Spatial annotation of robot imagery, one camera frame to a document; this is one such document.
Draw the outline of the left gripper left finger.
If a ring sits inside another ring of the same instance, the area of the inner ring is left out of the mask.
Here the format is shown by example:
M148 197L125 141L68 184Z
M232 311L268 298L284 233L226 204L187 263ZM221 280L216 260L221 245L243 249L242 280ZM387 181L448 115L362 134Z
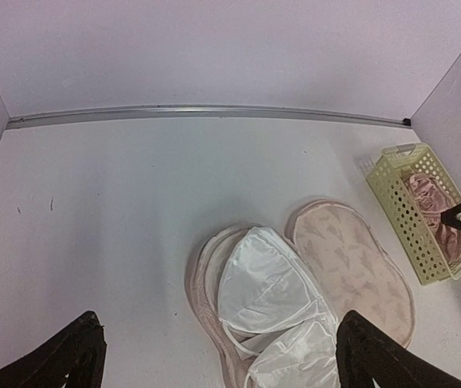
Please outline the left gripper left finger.
M88 310L26 356L0 369L0 387L100 387L107 344Z

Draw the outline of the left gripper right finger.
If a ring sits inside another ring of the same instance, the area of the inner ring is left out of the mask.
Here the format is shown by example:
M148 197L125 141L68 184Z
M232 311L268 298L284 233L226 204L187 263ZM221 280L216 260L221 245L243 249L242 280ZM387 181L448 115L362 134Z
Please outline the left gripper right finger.
M461 387L461 381L413 355L357 311L337 330L336 363L342 387Z

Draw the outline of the pink bra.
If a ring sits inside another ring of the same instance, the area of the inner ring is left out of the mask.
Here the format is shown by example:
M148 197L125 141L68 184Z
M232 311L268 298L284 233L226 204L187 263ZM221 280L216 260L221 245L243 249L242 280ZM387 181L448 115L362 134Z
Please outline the pink bra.
M451 190L436 175L408 174L394 193L396 225L420 274L431 278L461 268L461 231L441 223L441 213L456 205Z

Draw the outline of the floral mesh laundry bag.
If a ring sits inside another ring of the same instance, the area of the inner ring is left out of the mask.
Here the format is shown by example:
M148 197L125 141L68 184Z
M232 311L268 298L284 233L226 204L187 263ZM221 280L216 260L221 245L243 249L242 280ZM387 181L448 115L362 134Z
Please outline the floral mesh laundry bag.
M336 333L357 311L407 347L411 289L355 209L315 200L285 232L234 225L188 260L189 305L217 349L226 387L337 387Z

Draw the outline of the white satin bra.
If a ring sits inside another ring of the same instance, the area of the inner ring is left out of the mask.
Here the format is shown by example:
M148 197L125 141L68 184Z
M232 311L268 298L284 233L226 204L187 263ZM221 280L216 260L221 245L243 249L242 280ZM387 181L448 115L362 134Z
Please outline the white satin bra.
M246 387L337 387L338 318L319 282L270 227L241 238L222 271L218 319L253 357Z

